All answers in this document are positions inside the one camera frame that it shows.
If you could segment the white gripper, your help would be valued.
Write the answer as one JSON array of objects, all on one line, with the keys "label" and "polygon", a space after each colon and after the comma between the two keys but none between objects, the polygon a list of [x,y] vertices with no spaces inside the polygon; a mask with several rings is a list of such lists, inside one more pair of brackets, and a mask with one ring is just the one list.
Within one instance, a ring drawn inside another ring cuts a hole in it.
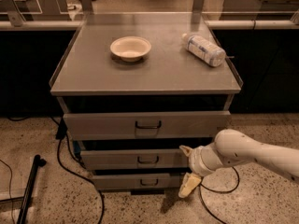
[{"label": "white gripper", "polygon": [[204,147],[180,146],[179,148],[188,157],[189,167],[193,171],[191,174],[185,174],[178,192],[179,198],[186,198],[201,183],[201,177],[211,175],[223,168],[223,161],[213,143]]}]

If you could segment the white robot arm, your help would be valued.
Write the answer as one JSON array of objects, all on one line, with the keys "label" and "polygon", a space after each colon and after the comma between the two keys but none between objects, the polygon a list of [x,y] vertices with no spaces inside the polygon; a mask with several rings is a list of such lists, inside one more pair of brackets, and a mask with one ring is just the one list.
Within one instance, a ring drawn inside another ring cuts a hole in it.
[{"label": "white robot arm", "polygon": [[255,162],[295,183],[299,183],[299,150],[256,141],[232,129],[222,130],[203,147],[179,147],[188,158],[191,171],[183,177],[178,196],[185,198],[205,176],[220,168]]}]

